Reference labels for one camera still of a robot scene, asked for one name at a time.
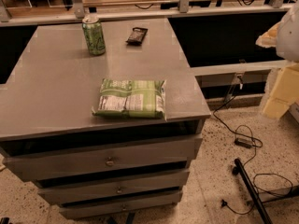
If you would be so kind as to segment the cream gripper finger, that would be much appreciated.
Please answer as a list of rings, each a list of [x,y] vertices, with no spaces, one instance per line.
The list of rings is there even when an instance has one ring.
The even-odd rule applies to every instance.
[[[279,22],[273,25],[268,31],[260,35],[255,44],[262,48],[274,48],[277,45]]]

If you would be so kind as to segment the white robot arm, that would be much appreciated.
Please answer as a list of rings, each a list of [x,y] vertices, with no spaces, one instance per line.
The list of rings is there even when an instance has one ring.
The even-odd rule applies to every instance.
[[[256,45],[275,48],[278,57],[299,62],[299,1],[292,5],[281,21],[257,38]]]

